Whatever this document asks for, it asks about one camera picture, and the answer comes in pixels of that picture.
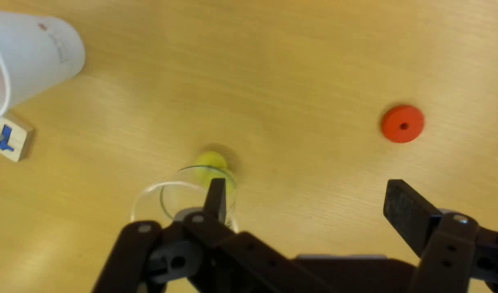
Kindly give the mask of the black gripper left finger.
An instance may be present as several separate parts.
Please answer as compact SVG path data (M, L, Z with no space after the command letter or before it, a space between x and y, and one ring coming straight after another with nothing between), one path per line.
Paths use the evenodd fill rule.
M197 211L163 228L122 228L91 293L165 293L187 278L200 293L332 293L329 283L251 232L226 224L226 182L213 179Z

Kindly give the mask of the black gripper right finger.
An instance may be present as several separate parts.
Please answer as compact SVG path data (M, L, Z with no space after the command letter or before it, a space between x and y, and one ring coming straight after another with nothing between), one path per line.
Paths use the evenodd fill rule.
M402 179L389 179L384 216L420 257L409 293L467 293L472 278L498 293L498 229L443 211Z

